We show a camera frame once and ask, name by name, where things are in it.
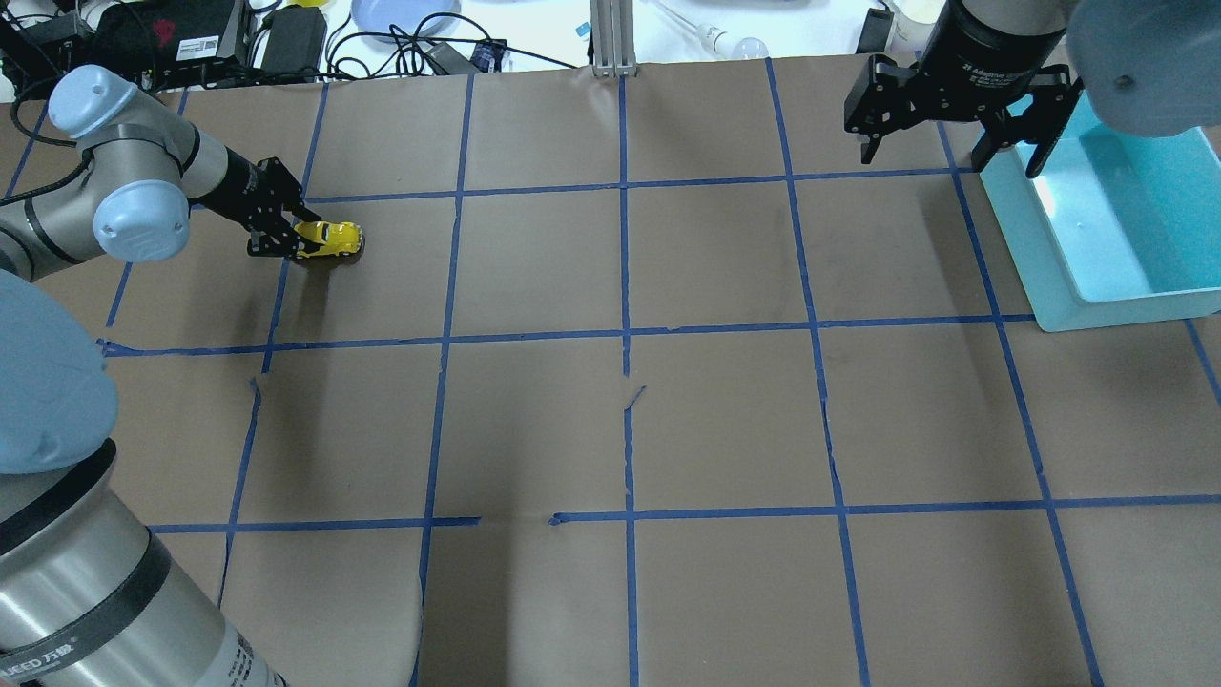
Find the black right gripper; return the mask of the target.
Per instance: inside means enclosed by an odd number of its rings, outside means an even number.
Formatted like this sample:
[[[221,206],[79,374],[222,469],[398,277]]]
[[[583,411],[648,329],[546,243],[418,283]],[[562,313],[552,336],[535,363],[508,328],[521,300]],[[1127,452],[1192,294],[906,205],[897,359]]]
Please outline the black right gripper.
[[[842,131],[858,137],[860,164],[872,164],[894,132],[980,116],[976,173],[1002,149],[1026,143],[1034,153],[1024,177],[1037,178],[1085,90],[1070,66],[1043,67],[1066,26],[1061,1],[946,1],[919,60],[904,67],[871,55],[845,96]],[[1028,109],[1010,113],[1006,105],[1024,94]]]

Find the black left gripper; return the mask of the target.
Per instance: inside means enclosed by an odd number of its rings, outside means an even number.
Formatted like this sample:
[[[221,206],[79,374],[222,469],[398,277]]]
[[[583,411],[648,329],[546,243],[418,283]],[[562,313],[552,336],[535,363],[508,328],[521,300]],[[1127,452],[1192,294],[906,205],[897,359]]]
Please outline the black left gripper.
[[[322,221],[308,207],[302,182],[275,156],[252,162],[227,153],[225,174],[206,193],[205,207],[248,229],[250,257],[295,257],[304,239],[294,225]]]

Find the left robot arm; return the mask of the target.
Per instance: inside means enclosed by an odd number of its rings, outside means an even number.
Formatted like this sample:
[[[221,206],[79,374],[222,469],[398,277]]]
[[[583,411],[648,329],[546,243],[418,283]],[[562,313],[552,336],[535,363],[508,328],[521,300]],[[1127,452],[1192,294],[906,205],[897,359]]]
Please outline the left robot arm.
[[[283,686],[110,486],[118,397],[78,321],[35,286],[107,254],[161,261],[190,207],[241,223],[248,253],[319,251],[278,159],[250,162],[99,65],[53,87],[81,165],[2,203],[2,682]]]

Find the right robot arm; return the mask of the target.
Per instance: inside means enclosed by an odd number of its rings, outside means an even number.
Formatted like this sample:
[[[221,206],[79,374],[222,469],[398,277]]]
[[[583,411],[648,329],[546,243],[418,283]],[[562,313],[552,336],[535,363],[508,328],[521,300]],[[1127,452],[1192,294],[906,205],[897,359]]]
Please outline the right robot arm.
[[[919,61],[873,52],[842,103],[868,164],[927,121],[977,122],[972,168],[1004,149],[1042,174],[1081,96],[1109,129],[1181,135],[1220,120],[1216,1],[947,1]]]

